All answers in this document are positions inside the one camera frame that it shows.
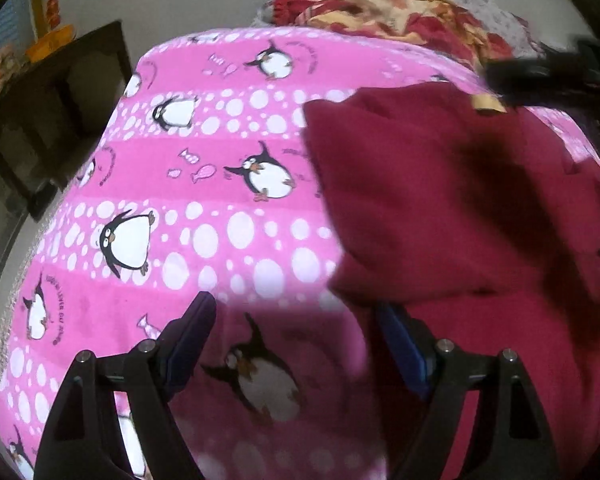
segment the patterned bedspread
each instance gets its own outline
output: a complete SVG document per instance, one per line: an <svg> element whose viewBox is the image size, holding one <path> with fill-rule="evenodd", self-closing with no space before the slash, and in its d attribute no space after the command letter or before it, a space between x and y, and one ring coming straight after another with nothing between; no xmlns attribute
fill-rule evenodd
<svg viewBox="0 0 600 480"><path fill-rule="evenodd" d="M218 320L171 405L206 478L383 478L365 341L326 288L340 247L302 104L432 79L484 91L421 47L312 28L212 30L145 54L14 306L0 436L23 475L75 354L127 352L208 290ZM595 156L568 116L533 111L574 158ZM118 409L149 478L122 396Z"/></svg>

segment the white polka dot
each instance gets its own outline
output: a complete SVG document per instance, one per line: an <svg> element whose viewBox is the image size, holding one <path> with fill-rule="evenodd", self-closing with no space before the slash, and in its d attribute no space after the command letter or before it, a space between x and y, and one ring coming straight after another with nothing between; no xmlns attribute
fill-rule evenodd
<svg viewBox="0 0 600 480"><path fill-rule="evenodd" d="M244 105L242 104L242 99L231 99L226 105L226 112L231 115L231 117L237 117L242 113L244 109Z"/></svg>
<svg viewBox="0 0 600 480"><path fill-rule="evenodd" d="M253 286L261 297L274 300L285 288L285 275L273 260L260 260L253 269Z"/></svg>
<svg viewBox="0 0 600 480"><path fill-rule="evenodd" d="M335 467L333 456L326 449L314 449L309 455L309 462L315 471L327 474Z"/></svg>
<svg viewBox="0 0 600 480"><path fill-rule="evenodd" d="M87 209L87 205L84 202L80 202L74 210L74 217L75 218L80 218L82 215L84 215L84 212Z"/></svg>
<svg viewBox="0 0 600 480"><path fill-rule="evenodd" d="M189 238L191 236L191 230L185 227L180 233L180 243L182 245L189 245Z"/></svg>
<svg viewBox="0 0 600 480"><path fill-rule="evenodd" d="M318 229L318 236L324 239L331 238L331 229L328 227L320 227Z"/></svg>
<svg viewBox="0 0 600 480"><path fill-rule="evenodd" d="M131 128L132 126L134 126L134 124L136 124L136 118L131 116L126 120L126 123L124 126L122 126L122 131L126 132L129 128Z"/></svg>
<svg viewBox="0 0 600 480"><path fill-rule="evenodd" d="M193 233L193 249L201 258L212 258L218 251L218 233L209 224L202 224Z"/></svg>
<svg viewBox="0 0 600 480"><path fill-rule="evenodd" d="M275 222L267 222L264 224L264 232L266 232L267 236L274 237L278 234L278 224Z"/></svg>
<svg viewBox="0 0 600 480"><path fill-rule="evenodd" d="M177 219L178 219L178 212L175 209L171 209L171 210L167 211L167 213L164 215L164 221L166 222L167 225L175 224Z"/></svg>
<svg viewBox="0 0 600 480"><path fill-rule="evenodd" d="M21 348L16 348L11 352L9 367L11 369L11 375L15 378L22 375L22 370L24 369L24 352Z"/></svg>
<svg viewBox="0 0 600 480"><path fill-rule="evenodd" d="M64 237L64 246L71 247L74 244L75 239L78 237L79 233L80 233L80 226L78 224L74 223L74 225L71 226L71 228L67 232L66 236Z"/></svg>
<svg viewBox="0 0 600 480"><path fill-rule="evenodd" d="M200 126L200 130L205 135L211 135L216 133L218 128L220 127L220 119L217 117L209 117L205 119L205 122Z"/></svg>
<svg viewBox="0 0 600 480"><path fill-rule="evenodd" d="M162 280L171 290L180 290L189 279L189 267L178 253L170 253L162 264Z"/></svg>
<svg viewBox="0 0 600 480"><path fill-rule="evenodd" d="M109 122L107 123L107 128L112 127L116 121L118 120L118 110L113 110L111 117L109 118Z"/></svg>
<svg viewBox="0 0 600 480"><path fill-rule="evenodd" d="M226 233L236 249L246 248L253 240L254 232L253 220L247 213L240 211L229 218Z"/></svg>
<svg viewBox="0 0 600 480"><path fill-rule="evenodd" d="M189 220L194 220L202 215L202 204L199 202L191 202L187 205L187 209L185 211L185 216Z"/></svg>
<svg viewBox="0 0 600 480"><path fill-rule="evenodd" d="M247 442L238 442L231 455L240 480L262 480L267 467L258 448Z"/></svg>
<svg viewBox="0 0 600 480"><path fill-rule="evenodd" d="M304 120L302 108L296 108L294 110L294 112L291 114L291 120L298 128L304 128L306 126L306 121Z"/></svg>
<svg viewBox="0 0 600 480"><path fill-rule="evenodd" d="M68 270L74 270L75 264L78 262L78 256L75 253L71 253L66 260L66 268Z"/></svg>
<svg viewBox="0 0 600 480"><path fill-rule="evenodd" d="M267 130L272 134L283 134L286 132L286 121L279 115L272 115L267 119Z"/></svg>
<svg viewBox="0 0 600 480"><path fill-rule="evenodd" d="M249 102L251 106L260 110L261 108L264 108L269 102L269 96L264 90L256 90L253 94L251 94Z"/></svg>
<svg viewBox="0 0 600 480"><path fill-rule="evenodd" d="M93 255L93 266L97 269L102 263L103 255L100 251Z"/></svg>
<svg viewBox="0 0 600 480"><path fill-rule="evenodd" d="M313 283L320 276L320 262L311 249L297 248L291 258L294 275L303 283Z"/></svg>
<svg viewBox="0 0 600 480"><path fill-rule="evenodd" d="M357 453L351 453L344 457L344 465L348 469L357 469L362 465L362 458Z"/></svg>
<svg viewBox="0 0 600 480"><path fill-rule="evenodd" d="M211 455L207 453L198 455L196 465L206 480L226 480L226 469Z"/></svg>
<svg viewBox="0 0 600 480"><path fill-rule="evenodd" d="M231 277L229 286L235 294L244 294L244 279L240 274L234 274Z"/></svg>
<svg viewBox="0 0 600 480"><path fill-rule="evenodd" d="M198 290L212 290L218 284L216 272L210 266L202 267L198 275Z"/></svg>
<svg viewBox="0 0 600 480"><path fill-rule="evenodd" d="M42 424L46 422L46 418L49 416L49 403L46 400L45 394L42 392L36 393L36 417Z"/></svg>
<svg viewBox="0 0 600 480"><path fill-rule="evenodd" d="M294 101L296 102L296 104L303 104L306 101L306 94L302 90L295 90Z"/></svg>
<svg viewBox="0 0 600 480"><path fill-rule="evenodd" d="M325 96L326 99L328 99L329 101L334 101L336 103L339 103L341 101L344 101L345 99L345 95L344 92L341 90L329 90Z"/></svg>
<svg viewBox="0 0 600 480"><path fill-rule="evenodd" d="M229 130L231 133L237 132L238 128L240 128L240 121L238 119L231 119L226 124L226 129Z"/></svg>
<svg viewBox="0 0 600 480"><path fill-rule="evenodd" d="M31 422L31 406L25 392L20 392L18 396L18 411L20 412L22 421L29 424Z"/></svg>
<svg viewBox="0 0 600 480"><path fill-rule="evenodd" d="M324 290L320 293L318 303L320 308L327 312L339 312L344 309L344 303L334 296L330 290Z"/></svg>
<svg viewBox="0 0 600 480"><path fill-rule="evenodd" d="M336 263L332 262L331 260L327 260L324 263L324 272L327 274L327 276L331 276L334 270L336 270Z"/></svg>
<svg viewBox="0 0 600 480"><path fill-rule="evenodd" d="M109 218L115 210L116 206L113 205L113 202L105 200L96 208L96 215L100 218Z"/></svg>
<svg viewBox="0 0 600 480"><path fill-rule="evenodd" d="M46 384L46 370L44 365L38 366L36 372L36 379L38 380L38 386L44 386Z"/></svg>
<svg viewBox="0 0 600 480"><path fill-rule="evenodd" d="M309 224L304 218L298 218L291 224L291 234L296 240L306 240L309 237Z"/></svg>
<svg viewBox="0 0 600 480"><path fill-rule="evenodd" d="M0 392L3 391L8 384L9 381L7 381L7 370L2 372L2 377L0 378Z"/></svg>

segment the pink fish print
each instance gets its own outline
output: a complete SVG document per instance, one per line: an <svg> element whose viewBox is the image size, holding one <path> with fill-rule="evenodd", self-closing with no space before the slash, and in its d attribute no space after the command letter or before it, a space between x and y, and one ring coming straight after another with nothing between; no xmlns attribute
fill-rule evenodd
<svg viewBox="0 0 600 480"><path fill-rule="evenodd" d="M178 156L181 156L189 164L195 164L197 161L200 160L200 157L197 156L195 153L189 153L188 148L185 148L184 150L182 150Z"/></svg>
<svg viewBox="0 0 600 480"><path fill-rule="evenodd" d="M138 328L142 328L149 339L158 339L162 331L157 329L155 326L150 325L147 320L147 316L148 314L144 314L144 316L140 318L140 321L138 321L138 325L136 326Z"/></svg>
<svg viewBox="0 0 600 480"><path fill-rule="evenodd" d="M216 174L216 167L213 164L205 164L198 170L196 174L191 175L191 179L195 184L197 181L202 180L203 178L209 178L210 176L214 176Z"/></svg>

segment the bed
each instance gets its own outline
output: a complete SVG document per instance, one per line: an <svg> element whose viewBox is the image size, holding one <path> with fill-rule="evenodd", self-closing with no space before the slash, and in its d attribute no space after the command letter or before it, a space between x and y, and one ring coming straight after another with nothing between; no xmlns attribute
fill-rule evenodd
<svg viewBox="0 0 600 480"><path fill-rule="evenodd" d="M424 48L310 28L210 30L142 56L13 305L0 437L23 475L77 352L157 338L208 290L218 319L171 405L205 477L384 478L366 341L327 289L341 249L302 144L302 105L445 79L485 91ZM598 160L569 116L532 111L574 159ZM240 382L254 373L256 386ZM148 479L128 404L117 404L134 473Z"/></svg>

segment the metal screw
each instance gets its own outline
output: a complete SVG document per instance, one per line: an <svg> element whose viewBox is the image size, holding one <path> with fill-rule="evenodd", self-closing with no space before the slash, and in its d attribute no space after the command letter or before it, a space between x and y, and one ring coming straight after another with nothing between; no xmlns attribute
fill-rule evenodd
<svg viewBox="0 0 600 480"><path fill-rule="evenodd" d="M92 355L93 354L91 353L91 351L82 350L81 352L78 352L78 355L75 357L75 360L78 361L79 363L85 363L89 359L91 359Z"/></svg>
<svg viewBox="0 0 600 480"><path fill-rule="evenodd" d="M155 341L153 339L145 339L141 341L138 345L138 350L144 354L149 353L151 350L155 348Z"/></svg>
<svg viewBox="0 0 600 480"><path fill-rule="evenodd" d="M454 342L449 339L440 339L436 343L436 348L445 354L448 354L449 352L453 351L455 347L456 345L454 345Z"/></svg>
<svg viewBox="0 0 600 480"><path fill-rule="evenodd" d="M511 348L505 348L502 351L502 356L510 363L515 362L516 359L518 358L518 354L516 353L516 351L512 350Z"/></svg>

